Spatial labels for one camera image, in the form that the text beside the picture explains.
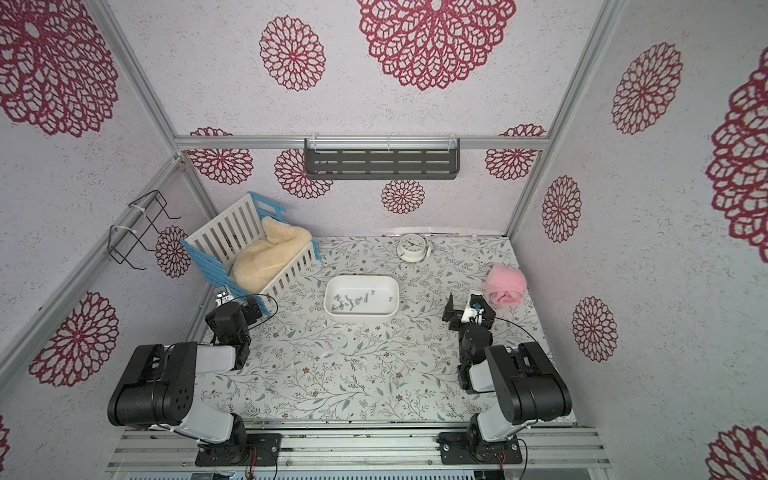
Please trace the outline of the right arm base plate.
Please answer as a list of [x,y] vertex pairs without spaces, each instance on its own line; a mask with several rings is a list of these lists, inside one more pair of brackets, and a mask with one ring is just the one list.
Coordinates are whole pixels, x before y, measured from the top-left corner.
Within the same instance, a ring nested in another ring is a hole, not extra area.
[[488,442],[479,433],[441,432],[437,443],[444,465],[522,465],[524,462],[516,437]]

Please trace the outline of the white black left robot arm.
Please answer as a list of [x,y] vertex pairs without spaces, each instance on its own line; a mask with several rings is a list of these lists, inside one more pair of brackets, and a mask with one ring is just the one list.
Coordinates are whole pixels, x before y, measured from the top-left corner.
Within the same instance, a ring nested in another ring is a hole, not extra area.
[[256,295],[236,296],[224,290],[217,306],[205,316],[213,334],[211,343],[136,347],[109,399],[109,422],[171,431],[203,446],[242,448],[247,433],[241,417],[197,399],[194,387],[200,375],[224,374],[245,366],[250,329],[262,316]]

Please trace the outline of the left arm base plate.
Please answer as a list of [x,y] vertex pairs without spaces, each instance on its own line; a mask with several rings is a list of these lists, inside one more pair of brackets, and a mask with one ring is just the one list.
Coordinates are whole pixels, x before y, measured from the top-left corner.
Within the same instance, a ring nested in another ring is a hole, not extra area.
[[247,433],[245,437],[220,444],[204,443],[198,448],[197,467],[274,467],[283,436],[277,433]]

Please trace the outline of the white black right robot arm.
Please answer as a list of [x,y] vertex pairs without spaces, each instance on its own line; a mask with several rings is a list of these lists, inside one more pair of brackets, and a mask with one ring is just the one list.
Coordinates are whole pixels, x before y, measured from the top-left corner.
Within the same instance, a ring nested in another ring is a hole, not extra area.
[[495,404],[470,420],[466,444],[476,455],[507,447],[522,429],[572,412],[570,391],[541,345],[496,344],[492,327],[498,319],[480,294],[472,294],[463,309],[449,297],[442,315],[458,333],[460,388],[496,396]]

